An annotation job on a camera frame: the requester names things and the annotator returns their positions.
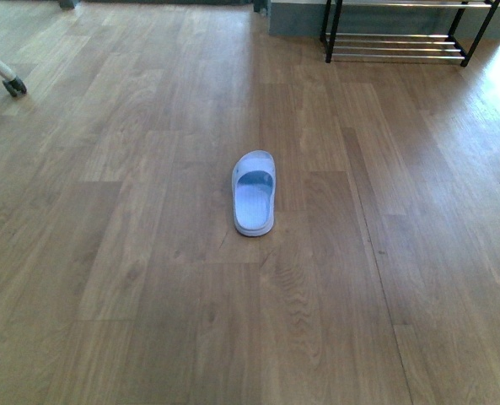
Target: wheel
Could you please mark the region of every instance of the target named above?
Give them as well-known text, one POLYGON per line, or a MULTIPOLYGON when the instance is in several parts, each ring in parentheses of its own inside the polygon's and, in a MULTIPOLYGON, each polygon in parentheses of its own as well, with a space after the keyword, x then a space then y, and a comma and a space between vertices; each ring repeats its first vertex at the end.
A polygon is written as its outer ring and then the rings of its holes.
POLYGON ((12 80, 11 84, 13 88, 16 89, 17 91, 20 91, 22 95, 27 94, 27 88, 24 85, 23 80, 21 80, 19 76, 16 76, 15 79, 12 80))
POLYGON ((17 97, 17 91, 13 88, 12 84, 9 81, 3 80, 4 87, 10 93, 12 97, 17 97))
POLYGON ((19 76, 16 76, 14 80, 3 80, 3 84, 12 97, 17 97, 18 92, 22 95, 27 94, 27 88, 19 76))

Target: metal shoe rack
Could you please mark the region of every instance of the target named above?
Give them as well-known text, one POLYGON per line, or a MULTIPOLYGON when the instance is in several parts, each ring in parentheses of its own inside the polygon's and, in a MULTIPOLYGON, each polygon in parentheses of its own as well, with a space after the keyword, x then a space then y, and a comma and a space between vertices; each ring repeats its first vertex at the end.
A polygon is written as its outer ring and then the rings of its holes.
POLYGON ((460 61, 465 67, 475 52, 484 31, 489 25, 500 0, 336 0, 336 10, 331 21, 331 30, 327 31, 330 21, 332 0, 327 0, 325 17, 320 32, 320 40, 325 45, 326 62, 334 60, 411 60, 426 61, 440 59, 460 61), (361 7, 393 8, 457 8, 455 18, 448 33, 435 35, 381 35, 338 33, 341 10, 344 5, 361 7), (485 8, 487 15, 469 50, 466 50, 454 37, 455 31, 468 8, 485 8))

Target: floor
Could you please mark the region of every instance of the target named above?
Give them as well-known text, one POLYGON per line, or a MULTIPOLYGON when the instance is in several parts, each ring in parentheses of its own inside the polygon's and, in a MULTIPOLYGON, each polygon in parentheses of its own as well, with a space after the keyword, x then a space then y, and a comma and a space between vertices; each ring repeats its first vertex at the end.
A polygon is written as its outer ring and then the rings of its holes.
POLYGON ((322 52, 251 6, 0 2, 0 404, 500 404, 500 43, 322 52))

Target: white slipper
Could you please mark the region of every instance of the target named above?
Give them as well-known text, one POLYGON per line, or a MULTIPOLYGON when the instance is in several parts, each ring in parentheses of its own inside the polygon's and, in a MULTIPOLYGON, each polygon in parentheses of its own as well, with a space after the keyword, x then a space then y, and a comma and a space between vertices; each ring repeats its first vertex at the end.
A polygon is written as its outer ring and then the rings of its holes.
POLYGON ((245 236, 261 236, 274 225, 276 166, 264 150, 245 154, 233 169, 234 226, 245 236))

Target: slipper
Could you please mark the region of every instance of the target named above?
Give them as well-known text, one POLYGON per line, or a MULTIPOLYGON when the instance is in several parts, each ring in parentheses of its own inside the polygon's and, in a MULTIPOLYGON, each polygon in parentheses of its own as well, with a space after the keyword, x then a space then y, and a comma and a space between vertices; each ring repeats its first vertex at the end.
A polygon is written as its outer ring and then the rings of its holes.
POLYGON ((234 227, 245 236, 261 236, 274 225, 276 166, 264 150, 245 154, 233 169, 234 227))

